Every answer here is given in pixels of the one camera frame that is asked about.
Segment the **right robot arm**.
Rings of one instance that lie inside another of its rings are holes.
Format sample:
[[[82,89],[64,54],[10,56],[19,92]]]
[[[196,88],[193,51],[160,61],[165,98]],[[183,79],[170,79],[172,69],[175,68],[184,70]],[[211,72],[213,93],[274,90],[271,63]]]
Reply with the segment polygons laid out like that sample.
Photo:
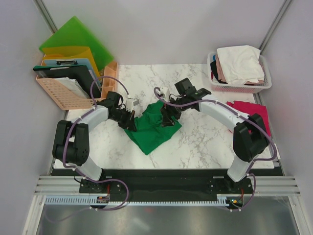
[[[233,134],[234,160],[227,171],[224,187],[234,193],[242,186],[258,156],[273,145],[266,132],[263,118],[259,114],[249,115],[218,101],[212,93],[205,89],[196,89],[188,78],[175,84],[179,93],[172,98],[168,88],[154,88],[155,96],[163,102],[161,108],[162,126],[173,126],[180,119],[182,112],[194,109],[206,114],[223,124]]]

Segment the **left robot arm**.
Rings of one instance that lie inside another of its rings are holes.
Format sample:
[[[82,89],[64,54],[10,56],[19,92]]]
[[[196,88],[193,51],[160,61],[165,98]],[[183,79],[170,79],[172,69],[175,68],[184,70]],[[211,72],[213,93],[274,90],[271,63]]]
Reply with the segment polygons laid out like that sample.
[[[136,131],[134,107],[137,98],[123,100],[117,92],[108,92],[106,99],[95,105],[76,120],[61,120],[57,124],[52,156],[61,161],[65,168],[71,168],[90,180],[90,187],[96,192],[107,188],[103,169],[89,156],[89,133],[99,124],[113,120],[122,129]]]

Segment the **green t shirt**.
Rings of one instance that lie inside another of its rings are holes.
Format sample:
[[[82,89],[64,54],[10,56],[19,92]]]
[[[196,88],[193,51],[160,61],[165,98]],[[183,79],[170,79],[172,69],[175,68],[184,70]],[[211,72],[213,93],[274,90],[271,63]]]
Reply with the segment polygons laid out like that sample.
[[[125,130],[127,136],[145,155],[168,141],[182,127],[177,120],[174,120],[173,126],[162,127],[162,106],[161,101],[149,104],[142,115],[134,119],[136,131]]]

